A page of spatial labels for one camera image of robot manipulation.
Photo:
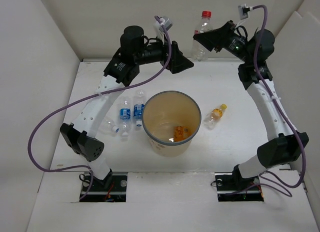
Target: connector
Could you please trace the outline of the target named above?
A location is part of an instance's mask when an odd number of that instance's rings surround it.
[[[162,25],[164,25],[165,29],[168,31],[172,27],[173,24],[172,24],[171,20],[166,16],[160,17],[160,21],[161,21],[161,23],[155,22],[153,27],[154,27],[156,36],[164,42],[165,41],[164,40],[164,30],[162,28]]]
[[[238,6],[240,20],[249,18],[249,12],[253,10],[252,7],[247,7],[246,4],[242,4]]]

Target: robotic arm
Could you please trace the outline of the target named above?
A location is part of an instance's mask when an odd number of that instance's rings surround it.
[[[270,31],[264,30],[257,54],[257,65],[260,74],[273,92],[273,97],[270,98],[266,87],[255,72],[253,62],[254,50],[260,31],[256,32],[248,41],[246,29],[244,27],[242,29],[245,31],[246,36],[242,36],[240,33],[236,34],[239,29],[233,21],[228,21],[219,29],[193,36],[196,41],[209,51],[220,52],[224,48],[244,62],[238,68],[239,78],[254,100],[267,130],[268,142],[257,149],[257,155],[235,166],[232,175],[224,180],[224,183],[235,185],[231,189],[235,191],[247,188],[254,179],[258,178],[257,176],[260,173],[265,172],[268,168],[296,161],[301,154],[292,130],[273,103],[273,99],[277,99],[279,106],[284,110],[275,91],[273,77],[266,63],[266,59],[274,51],[275,37]],[[305,147],[309,141],[307,134],[303,132],[298,133],[298,135]]]
[[[166,30],[172,26],[169,18],[163,17],[160,20]],[[139,74],[140,65],[160,62],[164,66],[169,56],[168,41],[158,22],[154,24],[154,28],[157,37],[152,39],[147,38],[139,26],[130,26],[124,30],[120,38],[120,48],[105,68],[96,93],[129,86]],[[177,42],[173,41],[170,62],[166,68],[176,74],[193,66],[194,64],[183,56]],[[105,145],[95,139],[95,136],[106,113],[122,92],[123,90],[91,99],[71,124],[64,123],[60,127],[68,146],[88,162],[94,172],[95,181],[104,188],[110,185],[112,170],[101,157]]]

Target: bin rim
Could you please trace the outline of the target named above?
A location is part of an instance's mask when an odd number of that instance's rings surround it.
[[[193,133],[191,136],[189,136],[188,138],[186,138],[186,139],[184,139],[184,140],[182,140],[182,141],[179,141],[179,142],[169,143],[169,142],[166,142],[166,141],[163,141],[163,140],[160,140],[160,139],[154,137],[154,136],[148,131],[148,129],[146,129],[145,120],[144,120],[145,109],[143,109],[143,111],[142,111],[142,126],[143,126],[143,129],[145,130],[145,132],[147,133],[147,135],[148,135],[152,140],[154,140],[154,141],[157,142],[157,143],[166,145],[166,146],[178,146],[178,145],[187,143],[188,141],[190,141],[191,139],[193,139],[193,137],[194,137],[194,136],[198,133],[198,131],[199,131],[199,128],[200,128],[200,125],[201,125],[201,121],[202,121],[202,115],[201,115],[200,107],[199,107],[199,105],[195,102],[195,100],[194,100],[192,97],[190,97],[189,95],[187,95],[187,94],[185,94],[185,93],[183,93],[183,92],[175,91],[175,90],[168,90],[168,91],[163,91],[163,92],[160,92],[160,93],[157,93],[157,94],[153,95],[153,96],[152,96],[151,98],[149,98],[148,101],[145,103],[144,108],[147,107],[149,101],[151,101],[155,96],[158,96],[158,95],[160,95],[160,94],[162,94],[162,93],[180,93],[180,94],[185,95],[186,97],[190,98],[190,99],[194,102],[194,104],[196,105],[196,107],[198,108],[198,111],[199,111],[199,116],[200,116],[200,119],[199,119],[199,120],[200,120],[200,122],[199,122],[198,127],[196,128],[196,130],[194,131],[194,133]]]

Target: blue bottle label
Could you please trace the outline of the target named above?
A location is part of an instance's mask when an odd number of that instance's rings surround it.
[[[131,118],[131,111],[129,108],[121,108],[120,109],[120,118],[123,120]]]
[[[135,104],[133,107],[133,116],[142,116],[142,111],[144,109],[145,105],[144,104]]]

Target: water bottle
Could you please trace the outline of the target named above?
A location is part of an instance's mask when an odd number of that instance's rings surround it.
[[[196,26],[194,34],[205,33],[212,30],[212,25],[210,24],[211,12],[203,11],[202,19],[200,23]],[[198,43],[196,40],[193,40],[191,58],[196,61],[205,61],[208,59],[209,51]]]
[[[130,98],[122,97],[119,104],[119,127],[121,136],[128,137],[131,129],[131,102]]]
[[[119,128],[115,125],[115,122],[107,116],[104,117],[98,130],[104,135],[116,135],[119,132]]]
[[[137,90],[133,98],[133,118],[137,127],[142,126],[142,111],[146,103],[146,93],[144,90]]]

